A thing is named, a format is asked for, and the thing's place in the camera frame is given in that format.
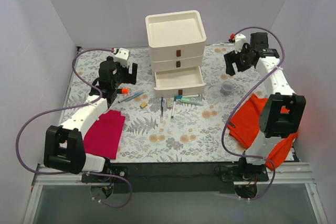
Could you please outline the small clear plastic cup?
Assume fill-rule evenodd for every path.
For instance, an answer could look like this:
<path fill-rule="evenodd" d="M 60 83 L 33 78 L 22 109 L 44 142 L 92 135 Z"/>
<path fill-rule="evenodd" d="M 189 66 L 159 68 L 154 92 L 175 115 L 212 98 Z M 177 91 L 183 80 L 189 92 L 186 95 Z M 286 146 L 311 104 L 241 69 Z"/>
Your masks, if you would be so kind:
<path fill-rule="evenodd" d="M 221 93 L 223 95 L 230 95 L 232 91 L 234 90 L 234 85 L 230 81 L 224 81 L 221 86 Z"/>

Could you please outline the tan rubber eraser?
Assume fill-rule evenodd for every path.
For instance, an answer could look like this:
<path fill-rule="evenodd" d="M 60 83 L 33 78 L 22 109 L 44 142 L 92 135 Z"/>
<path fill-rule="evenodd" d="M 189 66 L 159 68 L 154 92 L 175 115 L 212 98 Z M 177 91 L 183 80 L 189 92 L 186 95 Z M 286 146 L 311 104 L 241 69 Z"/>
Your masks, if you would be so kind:
<path fill-rule="evenodd" d="M 146 102 L 142 102 L 140 104 L 140 108 L 144 109 L 148 104 Z"/>

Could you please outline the white bottom drawer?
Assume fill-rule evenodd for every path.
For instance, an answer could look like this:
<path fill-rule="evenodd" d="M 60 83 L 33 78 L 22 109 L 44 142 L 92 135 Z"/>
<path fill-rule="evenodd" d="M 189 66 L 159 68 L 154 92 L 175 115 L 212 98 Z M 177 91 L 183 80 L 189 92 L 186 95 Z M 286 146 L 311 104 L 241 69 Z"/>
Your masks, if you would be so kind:
<path fill-rule="evenodd" d="M 199 66 L 180 70 L 155 72 L 154 95 L 157 98 L 173 98 L 177 95 L 202 94 L 206 83 Z"/>

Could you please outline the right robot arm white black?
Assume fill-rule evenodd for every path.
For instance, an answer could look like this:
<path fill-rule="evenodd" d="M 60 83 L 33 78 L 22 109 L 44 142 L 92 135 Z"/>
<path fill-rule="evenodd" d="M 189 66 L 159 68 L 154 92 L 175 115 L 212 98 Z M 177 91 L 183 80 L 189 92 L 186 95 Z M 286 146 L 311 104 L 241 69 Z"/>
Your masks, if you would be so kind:
<path fill-rule="evenodd" d="M 226 73 L 233 76 L 236 71 L 255 67 L 263 75 L 268 92 L 268 100 L 259 117 L 259 133 L 251 147 L 239 156 L 236 172 L 242 180 L 251 180 L 255 175 L 266 171 L 269 155 L 275 147 L 291 134 L 296 133 L 306 105 L 306 99 L 297 95 L 289 86 L 280 69 L 280 56 L 277 50 L 266 44 L 248 43 L 239 51 L 224 55 Z"/>

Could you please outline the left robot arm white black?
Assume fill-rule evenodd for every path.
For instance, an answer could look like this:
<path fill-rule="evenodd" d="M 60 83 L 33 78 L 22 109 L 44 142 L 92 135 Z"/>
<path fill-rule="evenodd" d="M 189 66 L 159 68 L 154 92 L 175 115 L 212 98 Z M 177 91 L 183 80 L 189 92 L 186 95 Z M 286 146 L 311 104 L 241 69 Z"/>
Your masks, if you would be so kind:
<path fill-rule="evenodd" d="M 46 131 L 44 165 L 62 172 L 79 174 L 93 172 L 100 182 L 111 178 L 112 170 L 105 165 L 107 159 L 88 154 L 84 137 L 99 116 L 104 114 L 117 97 L 121 84 L 136 84 L 138 65 L 124 66 L 108 57 L 100 63 L 98 78 L 89 84 L 87 105 L 79 108 L 71 118 Z"/>

